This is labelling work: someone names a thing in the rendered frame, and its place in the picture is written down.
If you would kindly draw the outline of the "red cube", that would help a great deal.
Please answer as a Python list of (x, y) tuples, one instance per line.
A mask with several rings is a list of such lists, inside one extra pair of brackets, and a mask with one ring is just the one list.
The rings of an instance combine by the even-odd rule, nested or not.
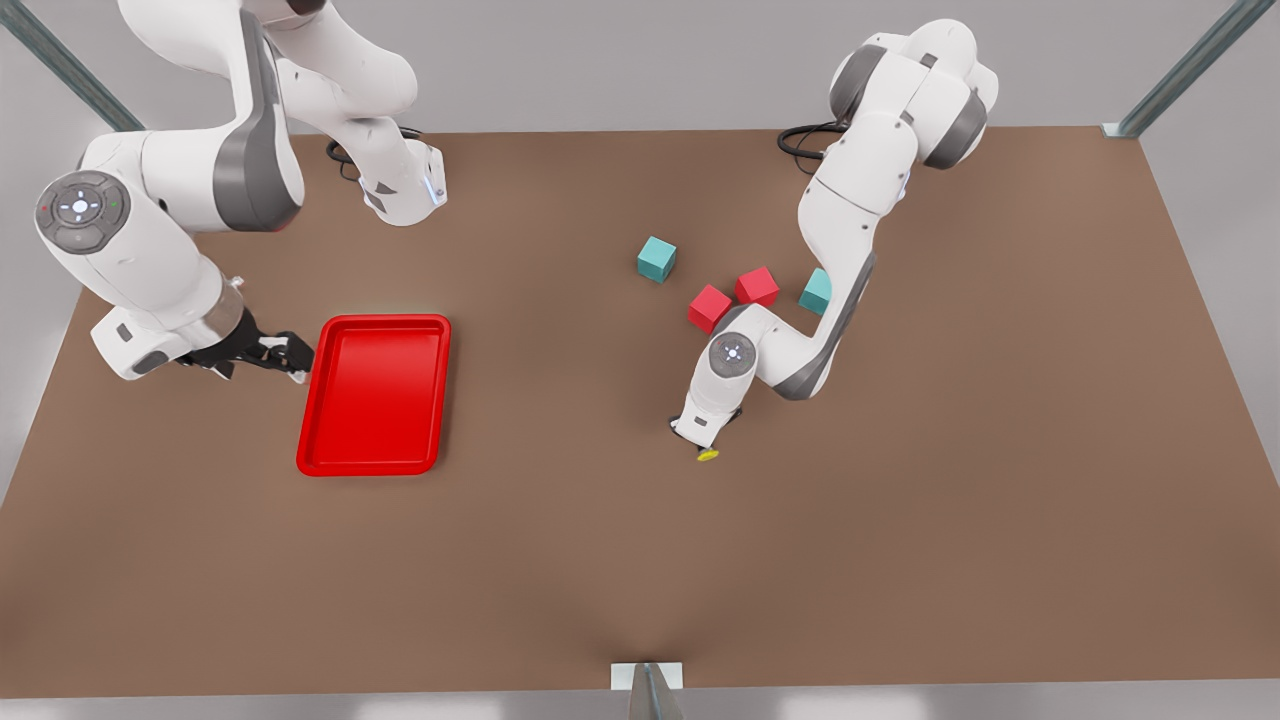
[(721, 290), (705, 284), (687, 306), (687, 318), (698, 329), (713, 334), (716, 327), (733, 306), (733, 301)]
[(735, 281), (735, 297), (739, 304), (759, 304), (771, 306), (780, 295), (780, 287), (767, 266), (742, 273)]

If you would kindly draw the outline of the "silver frame post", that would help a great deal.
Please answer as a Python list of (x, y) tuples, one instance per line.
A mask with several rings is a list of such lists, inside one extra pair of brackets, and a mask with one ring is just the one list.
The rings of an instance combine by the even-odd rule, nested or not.
[(0, 0), (0, 26), (115, 132), (145, 129), (138, 118), (22, 0)]
[(1233, 0), (1144, 97), (1121, 119), (1102, 123), (1107, 138), (1139, 138), (1203, 73), (1215, 64), (1277, 0)]
[(685, 720), (675, 694), (682, 688), (681, 662), (611, 665), (611, 689), (630, 691), (628, 720)]

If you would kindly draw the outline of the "red plastic tray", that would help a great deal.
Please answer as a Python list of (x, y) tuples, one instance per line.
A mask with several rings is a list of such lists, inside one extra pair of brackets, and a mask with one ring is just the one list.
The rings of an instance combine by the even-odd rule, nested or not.
[(440, 451), (451, 357), (440, 314), (346, 314), (323, 327), (296, 466), (306, 477), (416, 477)]

